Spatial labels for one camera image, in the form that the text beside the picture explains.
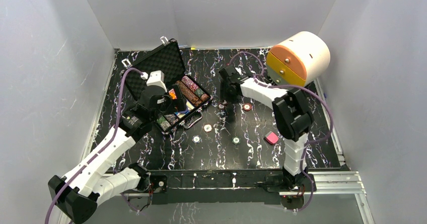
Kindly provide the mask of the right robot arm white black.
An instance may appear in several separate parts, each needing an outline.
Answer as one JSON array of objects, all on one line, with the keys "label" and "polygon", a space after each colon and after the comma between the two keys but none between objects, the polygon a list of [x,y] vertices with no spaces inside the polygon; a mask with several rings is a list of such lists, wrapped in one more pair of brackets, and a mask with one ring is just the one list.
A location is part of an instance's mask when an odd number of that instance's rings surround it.
[{"label": "right robot arm white black", "polygon": [[269,107],[273,113],[276,127],[284,138],[285,159],[282,168],[283,178],[274,186],[298,190],[304,183],[306,170],[305,153],[308,133],[314,117],[302,90],[290,90],[271,86],[253,77],[240,74],[233,66],[219,71],[221,77],[221,99],[229,103],[238,103],[241,98],[251,98]]}]

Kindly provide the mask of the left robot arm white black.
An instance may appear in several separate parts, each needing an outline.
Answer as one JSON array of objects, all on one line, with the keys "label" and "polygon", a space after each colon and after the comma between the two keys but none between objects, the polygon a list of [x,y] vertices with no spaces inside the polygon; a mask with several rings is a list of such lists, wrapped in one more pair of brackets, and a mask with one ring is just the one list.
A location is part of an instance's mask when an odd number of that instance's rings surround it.
[{"label": "left robot arm white black", "polygon": [[48,181],[52,202],[45,216],[58,207],[73,223],[86,222],[97,207],[127,190],[151,192],[151,172],[138,163],[105,178],[103,175],[128,149],[132,148],[164,115],[186,110],[186,99],[179,87],[172,89],[150,86],[139,100],[125,110],[117,105],[116,123],[107,136],[79,164],[63,176]]}]

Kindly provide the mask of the dark red poker chip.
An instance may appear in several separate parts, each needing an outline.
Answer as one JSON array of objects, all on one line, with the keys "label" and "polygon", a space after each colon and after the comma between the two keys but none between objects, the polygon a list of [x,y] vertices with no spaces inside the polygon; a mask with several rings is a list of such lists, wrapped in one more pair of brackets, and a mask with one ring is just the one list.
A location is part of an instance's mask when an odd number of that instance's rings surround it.
[{"label": "dark red poker chip", "polygon": [[252,105],[249,104],[249,103],[245,103],[245,104],[242,105],[242,109],[244,111],[251,111],[252,110]]}]

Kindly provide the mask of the black poker chip case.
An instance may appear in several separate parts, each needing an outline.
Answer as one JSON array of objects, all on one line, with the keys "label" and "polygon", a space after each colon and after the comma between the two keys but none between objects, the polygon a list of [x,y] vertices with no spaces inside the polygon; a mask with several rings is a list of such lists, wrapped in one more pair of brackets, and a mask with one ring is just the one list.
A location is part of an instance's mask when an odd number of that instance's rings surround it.
[{"label": "black poker chip case", "polygon": [[[152,128],[157,127],[162,134],[169,134],[175,131],[178,126],[184,126],[185,122],[196,113],[201,113],[204,106],[211,100],[211,94],[201,86],[193,77],[186,73],[186,67],[182,58],[177,40],[162,40],[163,43],[155,49],[149,51],[143,58],[136,60],[134,63],[125,62],[124,65],[129,66],[131,69],[128,74],[124,76],[124,85],[132,95],[135,103],[130,105],[122,114],[120,126],[125,128],[126,131],[135,135],[137,133],[148,133]],[[202,90],[204,90],[210,99],[202,101],[202,104],[195,107],[180,121],[171,126],[166,132],[162,131],[157,124],[157,119],[161,116],[177,112],[174,107],[173,100],[170,97],[170,108],[164,113],[150,112],[143,109],[138,105],[138,99],[141,92],[147,87],[144,80],[140,78],[142,72],[150,74],[152,71],[161,70],[164,73],[164,83],[167,87],[167,92],[170,89],[179,88],[176,84],[181,81],[184,76],[191,78]]]}]

